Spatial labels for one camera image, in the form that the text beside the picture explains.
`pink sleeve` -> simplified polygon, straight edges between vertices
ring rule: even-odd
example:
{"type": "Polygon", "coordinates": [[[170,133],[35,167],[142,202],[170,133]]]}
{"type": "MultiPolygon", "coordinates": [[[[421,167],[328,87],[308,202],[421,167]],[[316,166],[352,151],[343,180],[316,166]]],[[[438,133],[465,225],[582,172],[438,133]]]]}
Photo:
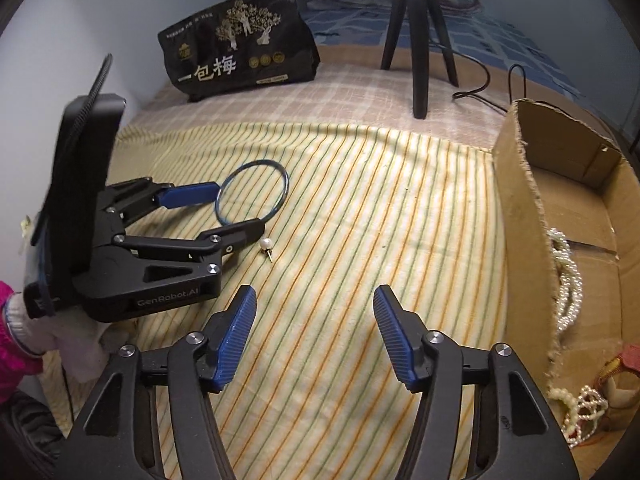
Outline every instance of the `pink sleeve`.
{"type": "MultiPolygon", "coordinates": [[[[0,306],[4,306],[14,292],[0,282],[0,306]]],[[[42,359],[28,356],[12,339],[9,329],[0,316],[0,404],[5,402],[18,387],[25,375],[42,372],[42,359]]]]}

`tree illustration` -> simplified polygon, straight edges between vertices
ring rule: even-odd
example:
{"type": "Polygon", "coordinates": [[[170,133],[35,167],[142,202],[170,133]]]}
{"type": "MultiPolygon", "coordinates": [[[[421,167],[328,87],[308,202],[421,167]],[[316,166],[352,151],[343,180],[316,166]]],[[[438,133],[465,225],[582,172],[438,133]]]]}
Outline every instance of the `tree illustration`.
{"type": "Polygon", "coordinates": [[[280,23],[280,15],[270,12],[269,9],[260,9],[255,15],[252,25],[255,30],[261,30],[262,35],[258,38],[258,45],[268,45],[271,29],[280,23]]]}
{"type": "Polygon", "coordinates": [[[257,12],[258,8],[256,6],[247,5],[242,0],[236,0],[234,6],[226,12],[226,16],[232,22],[241,23],[244,35],[248,36],[254,33],[251,28],[251,21],[257,12]]]}
{"type": "Polygon", "coordinates": [[[233,50],[238,50],[238,42],[236,41],[236,35],[242,32],[242,27],[240,23],[234,22],[232,20],[227,20],[226,18],[222,20],[220,26],[216,28],[216,36],[220,41],[230,41],[231,48],[233,50]]]}

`white glove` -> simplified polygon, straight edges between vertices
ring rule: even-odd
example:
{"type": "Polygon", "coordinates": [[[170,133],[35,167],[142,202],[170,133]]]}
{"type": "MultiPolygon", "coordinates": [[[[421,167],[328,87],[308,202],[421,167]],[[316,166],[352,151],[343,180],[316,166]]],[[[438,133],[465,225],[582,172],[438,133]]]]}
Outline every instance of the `white glove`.
{"type": "Polygon", "coordinates": [[[59,350],[65,370],[81,383],[100,376],[109,352],[126,343],[129,333],[110,323],[91,319],[80,306],[55,316],[31,319],[22,294],[14,294],[6,306],[6,322],[14,339],[34,356],[59,350]]]}

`blue gripper pad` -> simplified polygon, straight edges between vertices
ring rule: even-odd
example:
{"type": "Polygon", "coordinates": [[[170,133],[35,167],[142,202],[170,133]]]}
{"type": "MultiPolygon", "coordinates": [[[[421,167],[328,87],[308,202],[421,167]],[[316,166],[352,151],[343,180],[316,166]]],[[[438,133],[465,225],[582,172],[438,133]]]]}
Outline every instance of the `blue gripper pad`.
{"type": "Polygon", "coordinates": [[[216,373],[212,380],[219,391],[236,374],[244,345],[254,324],[256,304],[255,291],[248,285],[242,285],[231,306],[225,311],[232,319],[228,322],[228,328],[218,347],[216,373]]]}
{"type": "Polygon", "coordinates": [[[422,336],[427,332],[415,312],[402,309],[391,287],[380,285],[373,293],[373,313],[396,377],[409,391],[430,374],[422,336]]]}
{"type": "Polygon", "coordinates": [[[215,182],[169,187],[158,193],[158,204],[167,209],[209,204],[216,201],[219,190],[220,186],[215,182]]]}

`gold logo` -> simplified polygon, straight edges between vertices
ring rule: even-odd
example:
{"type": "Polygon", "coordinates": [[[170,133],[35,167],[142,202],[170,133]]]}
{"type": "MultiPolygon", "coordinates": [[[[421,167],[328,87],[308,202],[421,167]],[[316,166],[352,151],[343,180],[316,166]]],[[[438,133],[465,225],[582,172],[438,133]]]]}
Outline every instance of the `gold logo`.
{"type": "Polygon", "coordinates": [[[191,57],[191,47],[186,43],[181,44],[178,49],[178,56],[180,56],[180,59],[187,59],[188,57],[191,57]]]}

